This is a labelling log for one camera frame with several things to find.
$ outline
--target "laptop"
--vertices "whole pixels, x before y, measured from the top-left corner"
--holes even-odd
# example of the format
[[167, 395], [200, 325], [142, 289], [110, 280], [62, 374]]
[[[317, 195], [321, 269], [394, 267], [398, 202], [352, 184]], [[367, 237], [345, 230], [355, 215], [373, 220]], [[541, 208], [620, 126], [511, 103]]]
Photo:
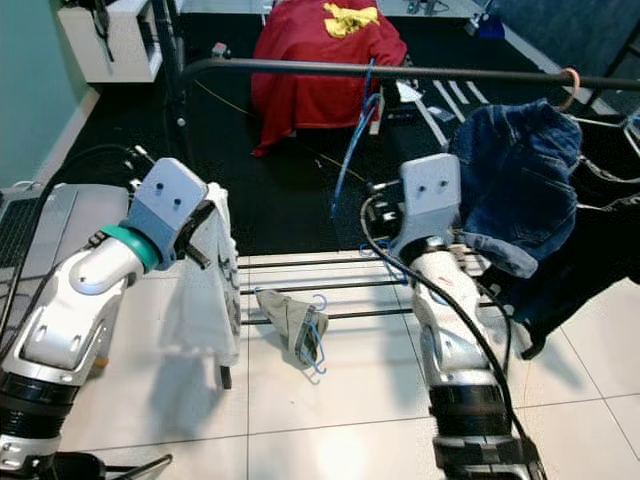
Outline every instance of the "laptop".
[[105, 225], [117, 225], [127, 215], [128, 192], [107, 185], [58, 185], [47, 199], [29, 247], [27, 230], [39, 188], [0, 189], [0, 312], [4, 308], [18, 258], [28, 254], [13, 308], [0, 338], [0, 359], [22, 325], [40, 284], [54, 265], [83, 246]]

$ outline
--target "clothes drying rack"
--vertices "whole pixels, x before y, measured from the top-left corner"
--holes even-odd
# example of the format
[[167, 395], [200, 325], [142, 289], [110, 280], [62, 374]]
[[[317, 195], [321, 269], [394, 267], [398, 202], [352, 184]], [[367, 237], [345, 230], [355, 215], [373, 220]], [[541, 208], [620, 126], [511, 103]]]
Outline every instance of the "clothes drying rack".
[[[184, 28], [175, 0], [151, 0], [154, 19], [158, 34], [158, 42], [164, 62], [164, 72], [167, 80], [167, 108], [165, 109], [165, 121], [170, 126], [174, 144], [177, 146], [177, 155], [186, 165], [193, 167], [193, 156], [189, 140], [189, 119], [187, 117], [187, 104], [189, 90], [193, 81], [202, 73], [215, 70], [238, 73], [276, 73], [296, 75], [327, 75], [341, 77], [365, 77], [370, 74], [377, 79], [434, 79], [434, 80], [464, 80], [485, 81], [504, 85], [539, 85], [539, 86], [573, 86], [574, 75], [563, 71], [557, 74], [514, 72], [500, 70], [476, 70], [476, 69], [451, 69], [451, 68], [422, 68], [422, 67], [395, 67], [384, 65], [357, 65], [338, 64], [326, 62], [300, 62], [285, 60], [262, 59], [226, 59], [207, 58], [198, 60], [189, 65], [186, 64]], [[591, 88], [599, 95], [603, 90], [640, 91], [640, 80], [621, 79], [611, 77], [581, 76], [580, 86]], [[354, 263], [378, 261], [377, 258], [352, 258], [322, 260], [316, 262], [286, 262], [264, 263], [251, 265], [250, 268], [267, 267], [291, 267], [309, 266], [331, 263]], [[275, 290], [286, 292], [300, 292], [317, 289], [339, 289], [354, 287], [372, 287], [382, 285], [396, 285], [399, 280], [383, 282], [362, 282], [350, 284], [332, 284], [321, 286], [286, 287]], [[253, 292], [245, 290], [243, 295]], [[411, 313], [411, 309], [390, 309], [374, 312], [358, 312], [329, 315], [330, 319], [354, 318], [371, 315], [398, 315]], [[268, 324], [268, 320], [245, 320], [243, 325]], [[232, 386], [229, 367], [220, 367], [222, 384], [225, 389]]]

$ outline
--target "denim pocket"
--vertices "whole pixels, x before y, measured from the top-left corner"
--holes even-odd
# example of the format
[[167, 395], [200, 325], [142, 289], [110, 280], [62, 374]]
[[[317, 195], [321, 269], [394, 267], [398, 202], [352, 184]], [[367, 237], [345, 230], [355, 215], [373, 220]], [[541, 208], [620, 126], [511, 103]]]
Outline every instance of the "denim pocket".
[[[577, 196], [569, 185], [522, 168], [516, 187], [512, 225], [516, 237], [530, 246], [553, 240], [554, 233], [575, 214]], [[550, 251], [562, 245], [566, 235], [555, 240], [558, 245], [547, 245]]]

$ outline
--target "black carpet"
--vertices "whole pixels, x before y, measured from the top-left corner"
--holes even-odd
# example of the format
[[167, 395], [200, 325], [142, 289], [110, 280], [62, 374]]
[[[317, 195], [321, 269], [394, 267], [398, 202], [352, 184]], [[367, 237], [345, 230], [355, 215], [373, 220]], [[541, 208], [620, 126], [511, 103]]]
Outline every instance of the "black carpet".
[[[251, 57], [262, 25], [257, 15], [184, 15], [190, 60], [208, 55], [216, 42], [226, 43], [232, 55]], [[392, 18], [418, 66], [536, 71], [536, 67], [504, 40], [469, 37], [457, 20]], [[168, 156], [171, 147], [163, 124], [165, 82], [160, 71], [153, 85], [105, 86], [98, 105], [79, 135], [70, 155], [100, 143], [143, 145], [154, 157]], [[251, 111], [250, 76], [205, 73], [198, 81], [226, 100]], [[548, 97], [561, 103], [560, 88], [516, 88], [477, 82], [489, 101], [525, 103]], [[431, 82], [425, 82], [430, 104], [447, 108]], [[362, 181], [347, 176], [335, 219], [329, 217], [338, 167], [316, 155], [320, 151], [337, 161], [352, 129], [301, 131], [281, 142], [265, 158], [250, 153], [258, 144], [259, 122], [214, 98], [201, 86], [190, 89], [188, 118], [193, 164], [205, 181], [229, 191], [233, 235], [241, 255], [316, 252], [358, 248], [363, 242], [358, 213], [365, 198]], [[479, 103], [463, 105], [466, 115]], [[452, 133], [457, 120], [443, 125]], [[377, 137], [363, 136], [351, 168], [372, 182], [397, 177], [406, 160], [436, 153], [438, 145], [424, 124], [385, 125]], [[115, 167], [78, 172], [77, 181], [117, 184]]]

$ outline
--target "yellow cable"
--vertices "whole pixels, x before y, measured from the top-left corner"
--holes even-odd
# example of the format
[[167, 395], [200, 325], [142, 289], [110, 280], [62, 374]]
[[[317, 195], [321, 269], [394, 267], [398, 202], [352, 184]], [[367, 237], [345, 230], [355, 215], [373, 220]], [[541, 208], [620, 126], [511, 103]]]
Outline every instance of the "yellow cable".
[[[238, 110], [239, 112], [244, 113], [245, 115], [249, 115], [250, 117], [254, 117], [255, 115], [247, 112], [246, 110], [240, 108], [239, 106], [235, 105], [234, 103], [231, 103], [229, 100], [227, 100], [224, 97], [221, 97], [220, 95], [218, 95], [217, 93], [212, 92], [210, 89], [208, 89], [207, 87], [205, 87], [202, 83], [200, 83], [199, 80], [195, 81], [195, 84], [198, 85], [200, 88], [202, 88], [205, 92], [207, 92], [209, 95], [211, 95], [214, 98], [217, 98], [218, 100], [220, 100], [222, 103], [229, 105], [231, 108], [234, 108], [235, 110]], [[316, 155], [318, 155], [321, 158], [324, 158], [325, 160], [333, 163], [334, 165], [342, 168], [342, 163], [338, 162], [337, 160], [334, 160], [333, 158], [329, 157], [328, 155], [325, 155], [324, 153], [318, 152], [317, 150], [305, 145], [304, 143], [302, 143], [300, 140], [296, 139], [296, 141], [298, 142], [298, 144], [304, 148], [305, 150], [308, 150]], [[357, 178], [358, 180], [360, 180], [362, 183], [367, 183], [367, 181], [358, 173], [354, 172], [353, 170], [351, 170], [350, 168], [347, 168], [347, 172], [349, 172], [351, 175], [353, 175], [355, 178]]]

